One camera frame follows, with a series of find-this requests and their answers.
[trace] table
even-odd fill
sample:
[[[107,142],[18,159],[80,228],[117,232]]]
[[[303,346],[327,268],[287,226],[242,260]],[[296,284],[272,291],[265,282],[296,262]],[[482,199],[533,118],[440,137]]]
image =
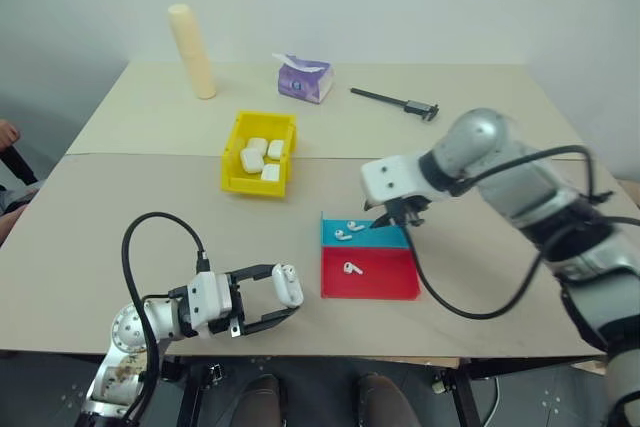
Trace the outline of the table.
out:
[[[191,355],[559,356],[596,351],[566,316],[558,285],[542,270],[522,303],[491,321],[469,321],[424,292],[415,302],[320,298],[320,214],[362,213],[356,159],[295,159],[285,199],[230,195],[218,188],[219,159],[205,156],[70,155],[56,167],[0,249],[0,348],[102,353],[115,313],[129,299],[120,266],[127,225],[151,210],[172,212],[201,235],[219,272],[259,262],[297,266],[305,304],[275,329],[231,339],[188,339],[170,353]],[[582,164],[554,161],[577,185]],[[633,204],[598,167],[599,189],[618,195],[610,214]],[[262,226],[255,223],[261,219]],[[412,230],[424,268],[451,302],[471,310],[501,305],[534,256],[533,248],[476,192],[435,204]],[[630,233],[640,241],[640,232]],[[132,241],[141,292],[165,292],[194,274],[191,239],[153,220]],[[249,316],[276,307],[270,282],[243,287]]]
[[[218,94],[195,98],[177,62],[132,62],[69,148],[69,154],[221,155],[238,110],[295,114],[299,158],[378,158],[426,151],[462,113],[491,107],[518,120],[539,149],[582,141],[522,66],[338,64],[320,105],[279,95],[278,64],[214,66]],[[423,123],[350,87],[439,103]]]

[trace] yellow bin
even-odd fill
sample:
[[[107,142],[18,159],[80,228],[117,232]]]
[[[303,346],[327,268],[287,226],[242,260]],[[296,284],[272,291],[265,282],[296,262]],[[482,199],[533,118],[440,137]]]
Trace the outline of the yellow bin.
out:
[[[240,151],[251,137],[267,141],[284,140],[280,160],[265,157],[265,164],[280,164],[280,180],[271,182],[260,179],[260,174],[247,174],[242,168]],[[284,197],[286,183],[291,179],[291,154],[296,148],[296,116],[267,112],[238,112],[231,137],[222,155],[222,190],[242,194]]]

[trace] yellow foam cylinder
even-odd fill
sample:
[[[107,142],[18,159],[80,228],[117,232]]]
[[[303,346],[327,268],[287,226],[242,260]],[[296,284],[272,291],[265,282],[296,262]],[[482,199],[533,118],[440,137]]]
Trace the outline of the yellow foam cylinder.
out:
[[[216,86],[198,21],[191,7],[186,4],[169,7],[169,24],[193,91],[201,99],[210,99],[216,95]]]

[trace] floor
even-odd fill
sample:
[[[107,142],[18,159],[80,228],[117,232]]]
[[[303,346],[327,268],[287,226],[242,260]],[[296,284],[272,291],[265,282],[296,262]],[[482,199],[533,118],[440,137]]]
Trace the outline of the floor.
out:
[[[205,393],[200,427],[225,427],[243,386],[263,373],[284,380],[289,427],[353,427],[353,381],[368,372],[390,377],[407,396],[423,426],[457,426],[449,394],[436,395],[430,368],[361,359],[218,358],[224,378]],[[3,427],[72,426],[96,365],[52,354],[0,359],[0,424]],[[602,377],[568,366],[500,378],[501,401],[492,427],[597,427],[606,412]],[[493,381],[473,383],[480,416],[494,395]],[[175,426],[182,384],[159,384],[143,426]]]

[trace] tissue box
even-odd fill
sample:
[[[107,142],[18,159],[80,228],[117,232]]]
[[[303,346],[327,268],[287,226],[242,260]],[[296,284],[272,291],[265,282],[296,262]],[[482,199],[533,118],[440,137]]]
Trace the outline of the tissue box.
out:
[[[278,92],[319,104],[333,84],[333,67],[328,62],[302,60],[294,55],[274,55],[283,64],[278,73]]]

